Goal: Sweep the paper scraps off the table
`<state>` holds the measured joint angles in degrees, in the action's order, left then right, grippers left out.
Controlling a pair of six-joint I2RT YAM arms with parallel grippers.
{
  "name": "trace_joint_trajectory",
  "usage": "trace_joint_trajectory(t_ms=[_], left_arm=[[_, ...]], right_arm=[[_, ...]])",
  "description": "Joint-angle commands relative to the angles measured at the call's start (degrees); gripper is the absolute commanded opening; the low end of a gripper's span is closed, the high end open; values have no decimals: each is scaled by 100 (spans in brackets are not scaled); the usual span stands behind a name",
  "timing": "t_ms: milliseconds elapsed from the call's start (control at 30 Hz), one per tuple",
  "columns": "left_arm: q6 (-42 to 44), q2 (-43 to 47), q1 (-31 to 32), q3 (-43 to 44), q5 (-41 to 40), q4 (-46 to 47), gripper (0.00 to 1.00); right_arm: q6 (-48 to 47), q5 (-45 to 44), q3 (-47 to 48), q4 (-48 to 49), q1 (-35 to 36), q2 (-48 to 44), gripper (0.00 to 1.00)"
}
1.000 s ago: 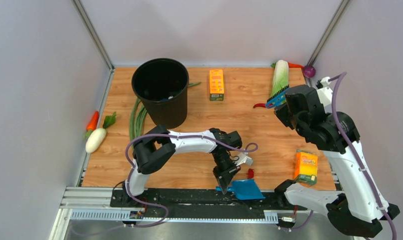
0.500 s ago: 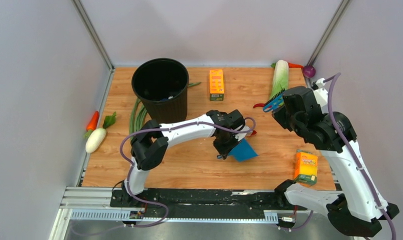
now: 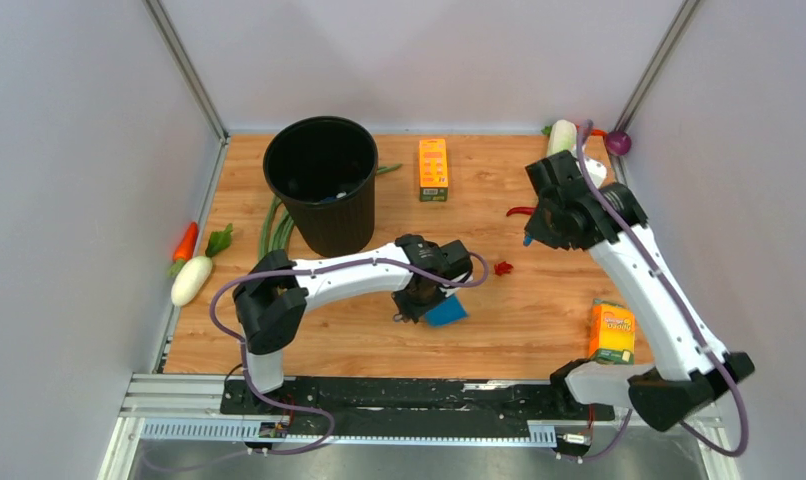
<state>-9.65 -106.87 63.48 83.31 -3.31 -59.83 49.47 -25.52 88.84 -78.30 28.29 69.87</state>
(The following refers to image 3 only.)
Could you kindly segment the blue plastic dustpan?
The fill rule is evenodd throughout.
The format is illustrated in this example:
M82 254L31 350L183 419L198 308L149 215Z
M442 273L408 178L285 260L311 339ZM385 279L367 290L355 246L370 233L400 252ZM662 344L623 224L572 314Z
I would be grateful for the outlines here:
M466 309L456 295L447 297L439 305L424 314L424 320L432 327L443 327L468 317Z

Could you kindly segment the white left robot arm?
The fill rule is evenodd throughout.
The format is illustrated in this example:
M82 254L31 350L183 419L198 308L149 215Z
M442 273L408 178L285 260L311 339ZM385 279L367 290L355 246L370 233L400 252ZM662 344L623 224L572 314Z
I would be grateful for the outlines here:
M406 234L371 251L323 260L292 260L282 249L266 254L232 292L250 379L247 402L264 415L283 405L283 351L305 314L385 292L397 308L395 321L417 323L478 283L473 256L459 240L440 246Z

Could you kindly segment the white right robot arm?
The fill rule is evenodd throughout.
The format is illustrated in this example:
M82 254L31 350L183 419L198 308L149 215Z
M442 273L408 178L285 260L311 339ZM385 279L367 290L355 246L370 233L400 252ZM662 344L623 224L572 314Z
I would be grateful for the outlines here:
M589 404L628 408L657 431L732 393L755 366L730 351L700 319L667 267L648 217L621 183L586 181L568 151L525 168L538 203L525 241L583 250L601 266L635 314L653 355L646 365L571 361L550 376L549 402L560 417L577 417Z

